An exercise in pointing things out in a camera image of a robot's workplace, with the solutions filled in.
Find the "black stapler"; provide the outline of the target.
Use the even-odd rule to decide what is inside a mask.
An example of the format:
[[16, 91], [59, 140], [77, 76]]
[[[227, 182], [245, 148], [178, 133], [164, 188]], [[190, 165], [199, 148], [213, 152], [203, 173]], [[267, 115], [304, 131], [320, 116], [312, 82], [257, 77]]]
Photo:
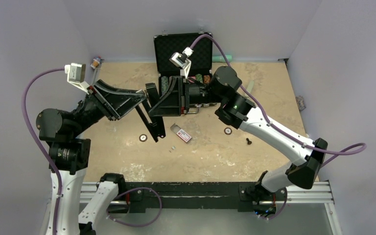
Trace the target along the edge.
[[152, 136], [155, 142], [158, 142], [159, 139], [163, 139], [166, 137], [165, 133], [165, 124], [164, 120], [160, 116], [155, 116], [151, 114], [153, 111], [154, 106], [159, 101], [159, 92], [155, 83], [146, 83], [144, 90], [138, 90], [138, 94], [142, 94], [144, 96], [141, 105], [144, 107], [146, 114], [148, 115], [150, 121], [142, 111], [141, 107], [138, 105], [136, 106], [136, 110], [141, 117], [143, 123], [145, 124], [147, 130], [149, 131], [150, 135]]

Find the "pale green stapler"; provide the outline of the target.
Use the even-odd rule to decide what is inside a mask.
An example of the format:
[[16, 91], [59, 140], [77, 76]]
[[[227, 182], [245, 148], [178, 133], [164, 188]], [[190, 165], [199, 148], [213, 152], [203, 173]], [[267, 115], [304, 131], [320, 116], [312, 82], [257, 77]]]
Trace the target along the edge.
[[252, 92], [252, 89], [253, 89], [253, 87], [254, 87], [254, 84], [255, 84], [254, 80], [252, 80], [252, 81], [250, 81], [250, 82], [248, 83], [247, 88], [246, 88], [246, 91], [247, 91], [248, 93], [251, 93], [251, 92]]

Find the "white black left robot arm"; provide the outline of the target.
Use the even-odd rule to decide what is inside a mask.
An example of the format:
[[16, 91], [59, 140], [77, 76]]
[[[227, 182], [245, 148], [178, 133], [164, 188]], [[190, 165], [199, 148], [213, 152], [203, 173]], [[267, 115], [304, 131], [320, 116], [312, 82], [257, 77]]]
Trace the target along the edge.
[[90, 212], [79, 214], [81, 187], [89, 164], [90, 139], [80, 135], [102, 118], [117, 121], [146, 100], [142, 90], [112, 87], [102, 80], [90, 85], [75, 82], [85, 98], [72, 111], [42, 110], [36, 118], [38, 138], [48, 144], [52, 179], [52, 200], [48, 233], [50, 235], [94, 235], [107, 199], [121, 200], [126, 195], [123, 176], [109, 174], [107, 190], [90, 204]]

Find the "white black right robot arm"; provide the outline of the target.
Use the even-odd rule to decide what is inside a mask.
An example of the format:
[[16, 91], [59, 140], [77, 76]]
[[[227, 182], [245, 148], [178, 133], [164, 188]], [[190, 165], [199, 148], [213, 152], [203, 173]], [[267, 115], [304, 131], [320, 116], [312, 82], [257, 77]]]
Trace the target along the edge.
[[262, 173], [255, 186], [256, 195], [267, 199], [290, 185], [311, 189], [324, 160], [327, 142], [312, 140], [265, 118], [260, 107], [238, 93], [242, 81], [229, 66], [219, 67], [207, 85], [173, 78], [168, 90], [148, 112], [150, 117], [177, 117], [190, 105], [219, 103], [215, 111], [225, 125], [258, 137], [282, 154], [289, 162], [273, 171]]

